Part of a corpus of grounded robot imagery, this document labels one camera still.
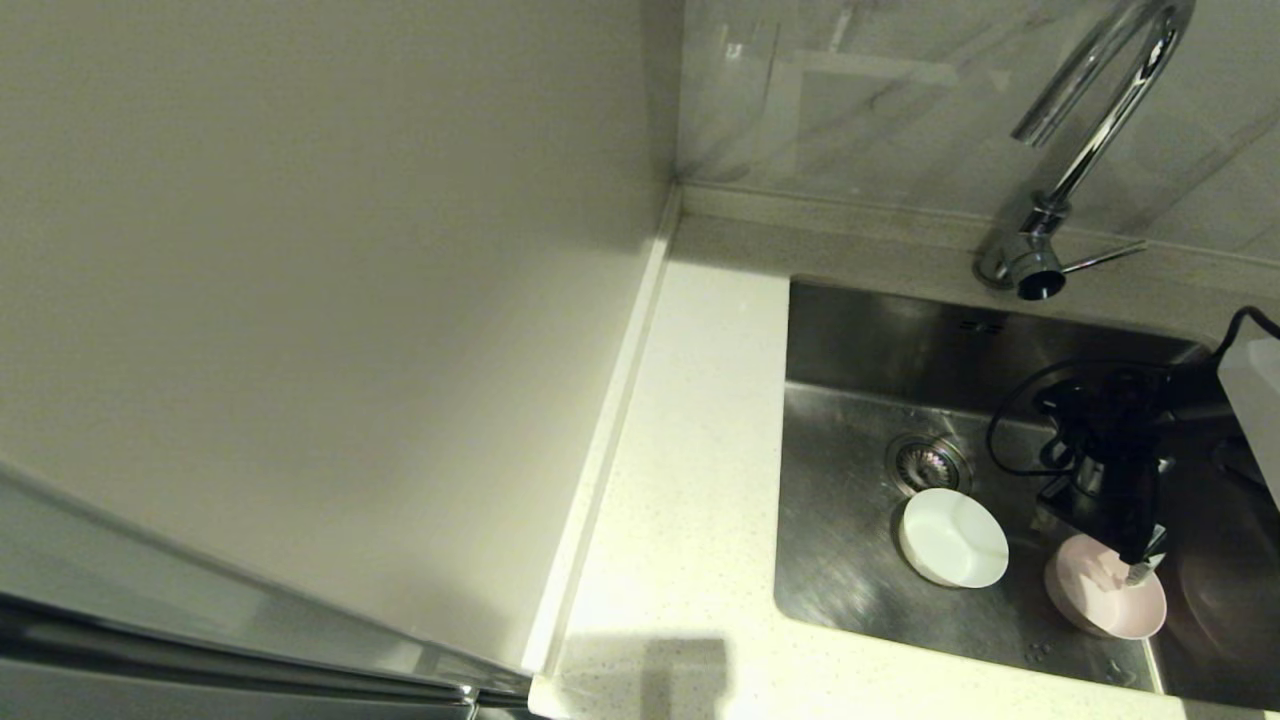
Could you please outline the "pink bowl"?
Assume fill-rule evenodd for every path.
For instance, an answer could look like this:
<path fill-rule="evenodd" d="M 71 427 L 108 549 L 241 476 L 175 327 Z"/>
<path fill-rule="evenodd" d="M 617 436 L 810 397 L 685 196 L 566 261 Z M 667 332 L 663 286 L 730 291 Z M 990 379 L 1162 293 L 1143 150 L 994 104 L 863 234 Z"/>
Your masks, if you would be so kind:
<path fill-rule="evenodd" d="M 1146 641 L 1158 633 L 1169 615 L 1161 580 L 1153 574 L 1142 585 L 1103 592 L 1088 578 L 1091 552 L 1115 551 L 1089 536 L 1075 534 L 1044 565 L 1044 588 L 1057 611 L 1073 625 L 1098 637 Z"/>

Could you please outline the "thin chrome faucet lever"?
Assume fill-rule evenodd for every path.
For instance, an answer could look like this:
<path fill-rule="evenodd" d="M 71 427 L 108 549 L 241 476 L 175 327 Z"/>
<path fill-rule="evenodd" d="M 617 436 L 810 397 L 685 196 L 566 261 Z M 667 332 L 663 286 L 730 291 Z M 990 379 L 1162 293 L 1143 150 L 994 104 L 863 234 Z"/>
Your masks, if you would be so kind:
<path fill-rule="evenodd" d="M 1083 272 L 1083 270 L 1087 270 L 1087 269 L 1102 265 L 1105 263 L 1111 263 L 1111 261 L 1115 261 L 1115 260 L 1119 260 L 1119 259 L 1123 259 L 1123 258 L 1129 258 L 1129 256 L 1137 255 L 1139 252 L 1144 252 L 1148 249 L 1149 249 L 1149 242 L 1148 241 L 1146 241 L 1146 240 L 1138 240 L 1135 242 L 1126 243 L 1126 245 L 1116 247 L 1116 249 L 1110 249 L 1110 250 L 1107 250 L 1105 252 L 1097 252 L 1094 255 L 1089 255 L 1088 258 L 1083 258 L 1083 259 L 1075 260 L 1073 263 L 1069 263 L 1069 264 L 1066 264 L 1066 265 L 1062 266 L 1062 273 L 1064 274 L 1071 274 L 1071 273 L 1075 273 L 1075 272 Z"/>

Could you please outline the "shiny steel appliance edge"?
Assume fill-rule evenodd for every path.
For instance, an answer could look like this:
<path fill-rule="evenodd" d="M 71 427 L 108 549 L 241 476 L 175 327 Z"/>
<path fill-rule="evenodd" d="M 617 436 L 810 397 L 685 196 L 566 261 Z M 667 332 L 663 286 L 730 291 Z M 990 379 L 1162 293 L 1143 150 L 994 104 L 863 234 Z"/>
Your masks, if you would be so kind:
<path fill-rule="evenodd" d="M 545 720 L 530 689 L 0 462 L 0 720 Z"/>

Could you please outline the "white countertop trim strip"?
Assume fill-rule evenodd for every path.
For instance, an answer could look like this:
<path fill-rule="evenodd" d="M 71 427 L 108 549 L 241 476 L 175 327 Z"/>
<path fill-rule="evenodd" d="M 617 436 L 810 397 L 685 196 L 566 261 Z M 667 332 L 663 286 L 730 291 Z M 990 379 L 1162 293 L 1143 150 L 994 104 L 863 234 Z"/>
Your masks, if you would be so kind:
<path fill-rule="evenodd" d="M 616 448 L 634 393 L 639 366 L 660 293 L 669 249 L 684 214 L 684 187 L 666 195 L 655 233 L 644 243 L 644 268 L 634 296 L 609 384 L 588 446 L 582 471 L 561 533 L 550 574 L 538 606 L 521 660 L 534 674 L 548 674 L 558 662 L 575 597 L 593 543 L 595 525 L 609 484 Z"/>

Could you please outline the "chrome gooseneck faucet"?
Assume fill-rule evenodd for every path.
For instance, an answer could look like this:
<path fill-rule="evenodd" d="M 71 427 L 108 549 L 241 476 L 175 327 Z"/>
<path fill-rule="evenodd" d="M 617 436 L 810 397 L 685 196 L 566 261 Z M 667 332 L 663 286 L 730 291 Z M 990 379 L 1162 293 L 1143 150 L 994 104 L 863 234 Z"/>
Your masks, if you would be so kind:
<path fill-rule="evenodd" d="M 1116 0 L 1061 63 L 1011 136 L 1044 146 L 1091 86 L 1133 41 L 1139 51 L 1107 106 L 1070 158 L 1059 179 L 1030 196 L 1030 209 L 1012 233 L 989 242 L 973 265 L 977 279 L 1024 301 L 1053 297 L 1070 274 L 1053 237 L 1073 209 L 1073 196 L 1153 90 L 1185 38 L 1197 0 Z"/>

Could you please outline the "round metal drain strainer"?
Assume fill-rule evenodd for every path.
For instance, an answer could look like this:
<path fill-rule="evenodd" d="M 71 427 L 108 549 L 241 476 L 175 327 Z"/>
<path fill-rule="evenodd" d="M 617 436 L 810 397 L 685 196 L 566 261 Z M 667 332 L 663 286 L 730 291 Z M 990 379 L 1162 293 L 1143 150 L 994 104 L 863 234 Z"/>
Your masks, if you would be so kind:
<path fill-rule="evenodd" d="M 884 450 L 884 471 L 906 496 L 927 489 L 973 491 L 973 469 L 954 436 L 905 433 Z"/>

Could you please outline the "white bowl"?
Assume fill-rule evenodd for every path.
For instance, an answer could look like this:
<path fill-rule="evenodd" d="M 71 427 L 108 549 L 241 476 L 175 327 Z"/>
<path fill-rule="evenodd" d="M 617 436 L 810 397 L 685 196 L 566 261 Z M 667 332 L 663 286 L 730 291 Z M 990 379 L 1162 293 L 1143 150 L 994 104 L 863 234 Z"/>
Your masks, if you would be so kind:
<path fill-rule="evenodd" d="M 1004 528 L 986 506 L 954 489 L 924 489 L 908 500 L 897 541 L 910 568 L 937 585 L 980 589 L 1009 569 Z"/>

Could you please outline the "stainless steel sink basin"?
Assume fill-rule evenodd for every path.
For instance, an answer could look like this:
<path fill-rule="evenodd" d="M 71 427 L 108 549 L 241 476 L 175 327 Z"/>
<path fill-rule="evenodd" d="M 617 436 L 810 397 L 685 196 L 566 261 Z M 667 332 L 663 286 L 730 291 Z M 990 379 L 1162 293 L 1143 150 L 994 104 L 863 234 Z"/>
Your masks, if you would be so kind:
<path fill-rule="evenodd" d="M 1167 620 L 1147 641 L 1093 635 L 1050 601 L 1044 565 L 1071 534 L 1036 523 L 1042 479 L 1019 478 L 1051 437 L 1023 395 L 1052 363 L 1116 357 L 1189 363 L 1196 340 L 1056 318 L 840 288 L 788 287 L 774 601 L 786 616 L 982 662 L 1184 698 L 1280 712 L 1280 514 L 1258 486 L 1210 466 L 1165 479 L 1174 547 L 1157 575 Z M 984 589 L 950 589 L 906 562 L 897 542 L 910 496 L 884 471 L 905 433 L 954 436 L 973 469 L 970 496 L 1004 528 L 1010 564 Z"/>

